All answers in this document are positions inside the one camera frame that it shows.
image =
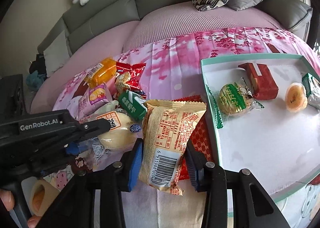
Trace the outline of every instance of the red wrapped chocolate bar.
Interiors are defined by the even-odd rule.
[[[271,100],[278,95],[279,88],[274,81],[267,65],[245,63],[238,67],[247,72],[253,88],[253,97],[257,100]]]

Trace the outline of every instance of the human hand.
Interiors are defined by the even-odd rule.
[[[7,211],[13,210],[14,207],[14,197],[11,191],[0,189],[0,198],[7,209]],[[40,216],[32,216],[28,220],[28,227],[29,228],[35,228],[38,222],[40,221]]]

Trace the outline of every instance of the wall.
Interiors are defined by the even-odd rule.
[[[37,46],[70,0],[14,0],[0,23],[0,75],[28,74]]]

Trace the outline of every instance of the green snack package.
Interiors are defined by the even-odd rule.
[[[306,89],[308,104],[320,110],[320,83],[311,74],[307,73],[302,78],[302,84]]]
[[[126,90],[118,98],[119,104],[136,121],[142,121],[147,113],[147,108],[143,105],[146,101],[140,95]]]

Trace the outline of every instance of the red snack wrapper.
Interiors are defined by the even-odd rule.
[[[139,94],[144,99],[147,98],[146,94],[142,91],[141,86],[139,84],[141,75],[145,67],[145,63],[135,65],[120,62],[116,63],[116,97],[122,94],[125,90],[130,90]]]
[[[279,88],[274,81],[267,65],[245,63],[238,65],[245,69],[253,87],[253,97],[257,100],[271,100],[278,95]]]
[[[202,102],[200,95],[175,100],[177,102]],[[190,139],[196,151],[202,152],[208,161],[214,161],[205,116],[202,116]],[[183,158],[179,180],[189,179],[186,160]]]

